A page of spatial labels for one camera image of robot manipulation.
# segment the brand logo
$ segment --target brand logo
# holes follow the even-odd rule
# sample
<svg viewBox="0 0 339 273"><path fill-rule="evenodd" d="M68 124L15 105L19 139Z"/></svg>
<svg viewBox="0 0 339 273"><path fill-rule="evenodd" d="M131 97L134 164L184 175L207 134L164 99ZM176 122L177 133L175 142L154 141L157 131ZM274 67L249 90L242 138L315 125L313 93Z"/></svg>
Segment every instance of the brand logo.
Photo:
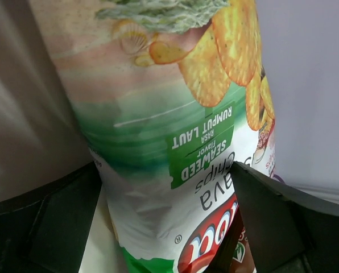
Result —
<svg viewBox="0 0 339 273"><path fill-rule="evenodd" d="M236 260L239 263L242 263L245 257L245 245L238 242L237 248L234 251L233 259Z"/></svg>
<svg viewBox="0 0 339 273"><path fill-rule="evenodd" d="M180 273L201 273L211 262L234 219L238 203L232 195L192 233L180 255Z"/></svg>
<svg viewBox="0 0 339 273"><path fill-rule="evenodd" d="M243 231L242 231L242 233L240 234L240 236L239 236L239 240L238 241L243 241L243 240L247 240L247 238L245 237L245 228L243 227Z"/></svg>
<svg viewBox="0 0 339 273"><path fill-rule="evenodd" d="M266 148L268 145L268 142L270 142L271 148L274 148L274 127L275 127L275 121L272 121L271 128L269 130L266 130L267 124L264 125L262 129L259 131L259 136L258 136L258 145L257 145L257 150Z"/></svg>

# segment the cassava chip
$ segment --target cassava chip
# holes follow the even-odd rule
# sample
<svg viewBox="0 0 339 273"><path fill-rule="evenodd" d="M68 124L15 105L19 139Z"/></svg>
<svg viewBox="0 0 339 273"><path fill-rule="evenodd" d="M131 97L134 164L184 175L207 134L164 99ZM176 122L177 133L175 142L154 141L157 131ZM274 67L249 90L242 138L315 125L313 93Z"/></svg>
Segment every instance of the cassava chip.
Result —
<svg viewBox="0 0 339 273"><path fill-rule="evenodd" d="M139 67L149 67L150 65L154 64L151 56L148 53L144 53L135 57L134 63Z"/></svg>
<svg viewBox="0 0 339 273"><path fill-rule="evenodd" d="M259 108L259 122L260 122L259 127L262 128L263 125L267 122L268 113L267 113L266 108L264 107L262 98L260 99L260 101L261 101L261 106Z"/></svg>
<svg viewBox="0 0 339 273"><path fill-rule="evenodd" d="M271 131L273 122L274 122L274 119L272 119L272 118L267 114L267 126L266 126L266 128L265 128L265 130L266 130L267 132Z"/></svg>
<svg viewBox="0 0 339 273"><path fill-rule="evenodd" d="M183 59L187 52L175 45L158 41L150 45L149 54L155 64L172 64Z"/></svg>
<svg viewBox="0 0 339 273"><path fill-rule="evenodd" d="M267 76L263 78L262 83L261 83L261 97L264 102L264 106L267 109L268 115L273 119L274 108L273 108L270 86L268 85Z"/></svg>
<svg viewBox="0 0 339 273"><path fill-rule="evenodd" d="M261 128L259 121L260 102L261 102L261 76L256 73L245 90L245 106L247 121L249 127L258 131Z"/></svg>
<svg viewBox="0 0 339 273"><path fill-rule="evenodd" d="M211 27L179 62L179 68L187 87L202 106L218 105L229 89L231 81L220 63Z"/></svg>
<svg viewBox="0 0 339 273"><path fill-rule="evenodd" d="M262 42L254 0L231 0L212 19L220 61L232 81L246 86L261 63Z"/></svg>
<svg viewBox="0 0 339 273"><path fill-rule="evenodd" d="M153 34L153 37L152 37L152 42L157 41L157 40L158 40L158 36L159 36L159 33L158 33L158 32L155 32L155 33Z"/></svg>

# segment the green label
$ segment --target green label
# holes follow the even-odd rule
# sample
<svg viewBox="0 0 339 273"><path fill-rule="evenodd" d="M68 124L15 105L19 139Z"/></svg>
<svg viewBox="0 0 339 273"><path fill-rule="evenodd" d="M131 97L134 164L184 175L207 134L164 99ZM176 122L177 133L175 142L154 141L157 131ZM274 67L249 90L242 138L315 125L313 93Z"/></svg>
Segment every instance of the green label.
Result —
<svg viewBox="0 0 339 273"><path fill-rule="evenodd" d="M236 260L239 263L242 263L245 257L245 245L238 242L237 248L234 251L233 259Z"/></svg>
<svg viewBox="0 0 339 273"><path fill-rule="evenodd" d="M174 260L153 258L150 260L135 259L130 253L121 247L128 266L129 273L173 273Z"/></svg>
<svg viewBox="0 0 339 273"><path fill-rule="evenodd" d="M234 103L214 112L205 109L202 122L167 137L172 189L181 186L202 169L207 169L211 161L230 146L234 131L234 113Z"/></svg>

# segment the seaweed flavor label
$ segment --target seaweed flavor label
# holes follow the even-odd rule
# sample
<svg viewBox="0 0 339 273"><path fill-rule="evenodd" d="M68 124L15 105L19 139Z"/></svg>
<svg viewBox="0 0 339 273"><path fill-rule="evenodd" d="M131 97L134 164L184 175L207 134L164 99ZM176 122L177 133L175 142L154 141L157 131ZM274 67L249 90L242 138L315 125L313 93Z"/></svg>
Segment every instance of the seaweed flavor label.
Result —
<svg viewBox="0 0 339 273"><path fill-rule="evenodd" d="M207 169L230 146L234 131L234 107L234 104L228 104L207 116L203 122L167 137L172 189Z"/></svg>

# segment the cassava chips bag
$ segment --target cassava chips bag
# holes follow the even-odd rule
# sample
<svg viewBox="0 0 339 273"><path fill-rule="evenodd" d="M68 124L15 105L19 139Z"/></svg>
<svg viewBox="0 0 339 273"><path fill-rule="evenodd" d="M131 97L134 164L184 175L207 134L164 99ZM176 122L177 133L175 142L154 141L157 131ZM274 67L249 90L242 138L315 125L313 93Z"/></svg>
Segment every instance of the cassava chips bag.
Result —
<svg viewBox="0 0 339 273"><path fill-rule="evenodd" d="M231 163L274 171L254 0L30 4L129 272L203 272L237 209Z"/></svg>
<svg viewBox="0 0 339 273"><path fill-rule="evenodd" d="M243 232L239 237L229 273L257 273L245 229L243 229Z"/></svg>

